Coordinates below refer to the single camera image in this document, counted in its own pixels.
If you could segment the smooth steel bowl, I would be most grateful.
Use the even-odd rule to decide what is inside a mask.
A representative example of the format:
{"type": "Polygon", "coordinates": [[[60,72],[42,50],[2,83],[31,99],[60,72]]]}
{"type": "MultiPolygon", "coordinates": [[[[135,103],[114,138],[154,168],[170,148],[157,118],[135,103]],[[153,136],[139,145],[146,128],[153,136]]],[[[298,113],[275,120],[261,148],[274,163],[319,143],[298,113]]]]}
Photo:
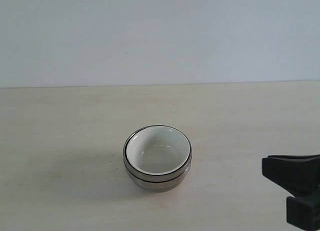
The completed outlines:
{"type": "Polygon", "coordinates": [[[136,176],[134,176],[130,171],[125,169],[126,174],[130,177],[130,179],[133,181],[135,185],[140,187],[143,190],[154,192],[154,193],[163,193],[170,191],[174,189],[175,187],[179,186],[187,174],[189,173],[191,169],[191,166],[188,166],[185,171],[179,175],[178,177],[168,180],[168,181],[163,181],[163,182],[151,182],[151,181],[146,181],[143,179],[140,179],[136,176]]]}

